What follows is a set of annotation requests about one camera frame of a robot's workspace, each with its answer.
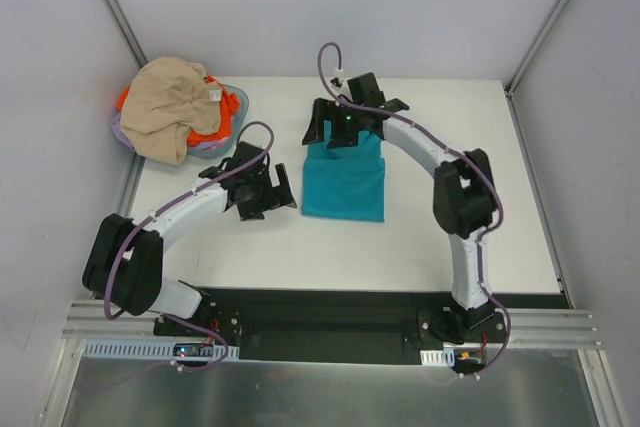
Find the white table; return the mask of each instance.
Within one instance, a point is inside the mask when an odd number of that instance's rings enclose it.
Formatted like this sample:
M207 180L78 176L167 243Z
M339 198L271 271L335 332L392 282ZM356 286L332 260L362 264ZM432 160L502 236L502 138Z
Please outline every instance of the white table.
M247 120L276 133L272 164L284 162L302 202L300 143L316 97L316 78L221 78L250 98ZM524 161L498 81L381 79L387 98L399 97L410 115L459 150L484 149L505 208L502 228L489 236L489 280L496 292L558 293ZM259 127L245 140L265 145ZM194 285L382 291L447 291L449 242L431 211L433 181L412 159L383 144L386 158L382 224L303 217L281 208L266 219L240 222L234 208L193 231L165 255L164 274ZM157 207L186 190L220 159L188 156L178 167L146 161L133 212Z

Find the white wall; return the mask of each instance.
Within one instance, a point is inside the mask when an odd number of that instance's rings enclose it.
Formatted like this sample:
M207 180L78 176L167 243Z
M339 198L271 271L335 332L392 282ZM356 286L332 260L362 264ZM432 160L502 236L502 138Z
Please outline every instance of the white wall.
M573 0L516 109L578 307L640 425L640 1Z
M358 73L507 81L554 0L119 0L147 56L216 75L315 75L338 41Z
M101 0L0 0L0 425L31 425L130 154L108 120L136 72Z

